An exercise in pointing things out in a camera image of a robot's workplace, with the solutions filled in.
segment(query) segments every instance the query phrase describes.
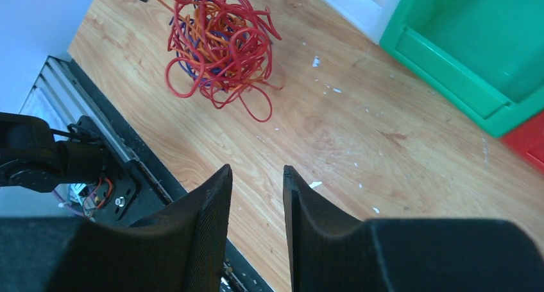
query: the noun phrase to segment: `screw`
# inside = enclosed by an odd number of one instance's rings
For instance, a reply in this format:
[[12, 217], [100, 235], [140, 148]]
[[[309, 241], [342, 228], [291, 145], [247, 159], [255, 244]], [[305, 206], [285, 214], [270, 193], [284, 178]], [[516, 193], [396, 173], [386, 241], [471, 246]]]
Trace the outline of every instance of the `screw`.
[[118, 207], [124, 207], [124, 197], [116, 198], [115, 205]]

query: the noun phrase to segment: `white wall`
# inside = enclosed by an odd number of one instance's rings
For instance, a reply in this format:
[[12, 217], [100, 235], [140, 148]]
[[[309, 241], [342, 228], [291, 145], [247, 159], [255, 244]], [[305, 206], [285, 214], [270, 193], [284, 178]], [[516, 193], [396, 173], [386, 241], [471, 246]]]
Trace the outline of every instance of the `white wall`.
[[48, 55], [69, 58], [91, 2], [0, 0], [0, 111], [20, 111]]
[[375, 44], [380, 44], [400, 0], [324, 0]]

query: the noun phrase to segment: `red container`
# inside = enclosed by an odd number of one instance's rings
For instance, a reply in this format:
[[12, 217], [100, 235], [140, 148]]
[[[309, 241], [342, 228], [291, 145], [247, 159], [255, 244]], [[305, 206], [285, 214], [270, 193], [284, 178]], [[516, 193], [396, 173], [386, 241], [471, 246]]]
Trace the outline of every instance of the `red container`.
[[514, 153], [544, 173], [544, 111], [501, 139]]

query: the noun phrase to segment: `wire bundle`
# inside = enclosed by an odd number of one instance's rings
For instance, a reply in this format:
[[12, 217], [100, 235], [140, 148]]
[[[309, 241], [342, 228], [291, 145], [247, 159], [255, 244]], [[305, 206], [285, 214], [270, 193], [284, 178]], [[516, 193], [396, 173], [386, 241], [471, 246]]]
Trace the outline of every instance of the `wire bundle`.
[[108, 199], [110, 199], [110, 197], [111, 197], [111, 195], [112, 195], [112, 193], [114, 191], [114, 184], [112, 183], [112, 181], [110, 181], [109, 178], [104, 178], [104, 180], [108, 183], [108, 191], [107, 191], [104, 199], [100, 200], [100, 198], [96, 195], [98, 189], [100, 188], [100, 186], [103, 183], [103, 179], [100, 178], [98, 180], [98, 185], [94, 188], [94, 190], [92, 192], [89, 193], [89, 195], [84, 199], [83, 203], [81, 204], [81, 206], [83, 207], [83, 215], [85, 217], [91, 218], [94, 215], [93, 212], [89, 211], [89, 209], [92, 208], [92, 207], [89, 207], [88, 203], [87, 203], [89, 198], [94, 199], [93, 206], [96, 206], [96, 210], [98, 210], [98, 209], [102, 208], [104, 205], [106, 205], [105, 204], [106, 201], [108, 201]]
[[[166, 66], [167, 87], [179, 98], [189, 98], [197, 90], [211, 100], [217, 109], [240, 99], [250, 116], [266, 122], [272, 116], [272, 102], [257, 84], [281, 89], [266, 80], [272, 72], [272, 49], [268, 33], [278, 40], [278, 34], [267, 7], [254, 10], [248, 0], [173, 0], [172, 26], [168, 37], [168, 51], [175, 51]], [[182, 15], [181, 10], [192, 5], [193, 16]], [[170, 82], [170, 70], [178, 64], [194, 81], [188, 93], [178, 92]], [[251, 113], [242, 94], [255, 89], [262, 93], [269, 105], [265, 119]], [[226, 99], [220, 99], [222, 93]]]

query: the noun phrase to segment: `green container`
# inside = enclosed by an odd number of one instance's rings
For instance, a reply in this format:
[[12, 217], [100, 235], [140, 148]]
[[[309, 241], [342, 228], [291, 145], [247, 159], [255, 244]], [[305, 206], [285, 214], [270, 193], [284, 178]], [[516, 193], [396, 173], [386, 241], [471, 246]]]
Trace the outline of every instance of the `green container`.
[[380, 45], [494, 137], [544, 109], [544, 0], [401, 0]]

